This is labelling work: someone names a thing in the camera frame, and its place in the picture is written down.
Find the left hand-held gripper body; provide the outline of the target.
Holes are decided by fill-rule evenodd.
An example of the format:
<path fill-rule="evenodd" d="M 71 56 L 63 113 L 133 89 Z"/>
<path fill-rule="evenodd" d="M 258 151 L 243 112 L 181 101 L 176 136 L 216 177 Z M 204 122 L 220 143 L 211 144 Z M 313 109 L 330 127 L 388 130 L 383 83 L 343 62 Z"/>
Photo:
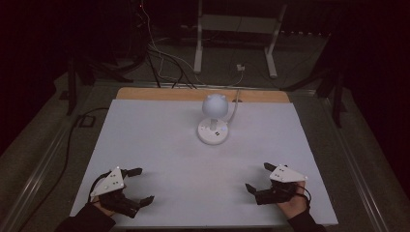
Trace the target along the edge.
<path fill-rule="evenodd" d="M 123 193 L 125 188 L 124 171 L 115 167 L 96 179 L 90 189 L 90 197 L 99 197 L 103 207 L 117 214 L 134 218 L 139 210 L 139 204 L 128 199 Z"/>

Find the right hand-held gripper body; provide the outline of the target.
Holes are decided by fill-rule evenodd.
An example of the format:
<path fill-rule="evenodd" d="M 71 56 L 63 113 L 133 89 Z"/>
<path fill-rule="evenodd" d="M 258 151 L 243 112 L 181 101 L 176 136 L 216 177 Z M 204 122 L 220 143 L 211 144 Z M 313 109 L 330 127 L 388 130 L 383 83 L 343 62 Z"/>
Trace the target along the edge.
<path fill-rule="evenodd" d="M 270 174 L 271 186 L 268 189 L 258 190 L 255 194 L 256 203 L 267 205 L 287 202 L 296 195 L 297 183 L 307 179 L 307 176 L 286 165 L 278 165 Z"/>

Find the person's left hand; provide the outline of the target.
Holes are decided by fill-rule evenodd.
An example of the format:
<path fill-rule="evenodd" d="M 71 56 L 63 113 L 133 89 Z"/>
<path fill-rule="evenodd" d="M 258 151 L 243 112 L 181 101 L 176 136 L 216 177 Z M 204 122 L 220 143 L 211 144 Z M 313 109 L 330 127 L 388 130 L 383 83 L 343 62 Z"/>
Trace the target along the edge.
<path fill-rule="evenodd" d="M 108 209 L 106 209 L 105 207 L 102 206 L 101 201 L 100 201 L 100 199 L 99 199 L 98 196 L 96 196 L 96 197 L 93 198 L 92 204 L 93 204 L 96 208 L 98 208 L 100 211 L 102 211 L 102 212 L 103 212 L 106 216 L 108 216 L 108 217 L 112 217 L 112 216 L 115 214 L 114 211 L 110 211 L 110 210 L 108 210 Z"/>

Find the person's right hand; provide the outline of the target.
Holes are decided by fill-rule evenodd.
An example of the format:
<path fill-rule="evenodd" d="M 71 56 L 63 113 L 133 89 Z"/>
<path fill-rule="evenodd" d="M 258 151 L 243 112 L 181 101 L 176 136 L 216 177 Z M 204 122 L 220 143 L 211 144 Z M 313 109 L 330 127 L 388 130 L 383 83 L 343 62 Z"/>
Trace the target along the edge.
<path fill-rule="evenodd" d="M 305 195 L 305 185 L 305 182 L 298 182 L 296 195 L 287 202 L 277 204 L 278 208 L 288 219 L 291 219 L 308 209 L 308 197 Z"/>

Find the white table mat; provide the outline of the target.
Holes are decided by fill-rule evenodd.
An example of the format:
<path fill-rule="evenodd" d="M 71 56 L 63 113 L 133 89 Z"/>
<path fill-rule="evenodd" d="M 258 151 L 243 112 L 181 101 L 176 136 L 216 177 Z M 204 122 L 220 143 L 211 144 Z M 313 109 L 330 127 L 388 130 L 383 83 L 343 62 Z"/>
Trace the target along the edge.
<path fill-rule="evenodd" d="M 337 217 L 291 103 L 237 104 L 229 135 L 220 145 L 201 142 L 199 101 L 115 100 L 73 203 L 77 213 L 104 172 L 142 168 L 126 181 L 131 199 L 154 201 L 136 217 L 116 217 L 118 228 L 270 227 L 284 225 L 274 205 L 258 205 L 246 186 L 267 189 L 265 163 L 285 164 L 307 176 L 310 213 L 324 225 Z"/>

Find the white globe table lamp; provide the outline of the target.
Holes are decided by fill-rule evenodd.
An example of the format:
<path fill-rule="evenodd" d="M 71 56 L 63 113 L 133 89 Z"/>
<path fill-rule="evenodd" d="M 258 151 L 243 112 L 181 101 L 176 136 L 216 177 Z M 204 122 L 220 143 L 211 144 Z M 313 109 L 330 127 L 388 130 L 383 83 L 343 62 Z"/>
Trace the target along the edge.
<path fill-rule="evenodd" d="M 208 145 L 220 145 L 229 134 L 228 125 L 223 120 L 228 112 L 226 96 L 208 95 L 202 103 L 202 112 L 206 118 L 198 124 L 198 138 Z"/>

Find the black stand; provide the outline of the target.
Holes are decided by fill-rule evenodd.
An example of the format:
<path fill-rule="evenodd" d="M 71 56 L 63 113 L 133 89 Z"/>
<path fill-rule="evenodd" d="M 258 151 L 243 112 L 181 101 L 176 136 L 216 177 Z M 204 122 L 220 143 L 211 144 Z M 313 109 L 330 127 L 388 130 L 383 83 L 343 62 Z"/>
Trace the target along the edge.
<path fill-rule="evenodd" d="M 124 78 L 89 56 L 70 55 L 68 58 L 68 115 L 74 112 L 77 105 L 77 81 L 87 86 L 95 83 L 96 79 L 92 76 L 92 69 L 96 69 L 118 82 L 132 83 L 130 79 Z"/>
<path fill-rule="evenodd" d="M 343 50 L 343 41 L 336 34 L 331 35 L 308 77 L 289 86 L 281 87 L 282 91 L 293 92 L 320 79 L 321 82 L 315 90 L 316 96 L 328 98 L 333 95 L 332 119 L 339 128 L 341 127 L 340 112 L 343 93 L 343 74 L 341 71 L 341 51 Z"/>

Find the white metal stand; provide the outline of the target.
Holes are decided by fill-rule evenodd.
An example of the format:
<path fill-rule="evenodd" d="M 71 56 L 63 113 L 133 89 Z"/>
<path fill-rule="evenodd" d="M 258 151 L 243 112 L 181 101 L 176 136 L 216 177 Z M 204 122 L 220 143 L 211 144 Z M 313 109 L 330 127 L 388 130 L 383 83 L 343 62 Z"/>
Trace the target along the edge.
<path fill-rule="evenodd" d="M 198 0 L 197 6 L 197 34 L 196 50 L 193 61 L 193 72 L 201 74 L 203 54 L 203 31 L 243 32 L 271 35 L 270 43 L 264 47 L 265 60 L 269 77 L 277 78 L 278 72 L 274 61 L 274 48 L 276 46 L 281 24 L 288 5 L 281 3 L 278 13 L 273 18 L 238 16 L 227 14 L 204 14 L 203 0 Z"/>

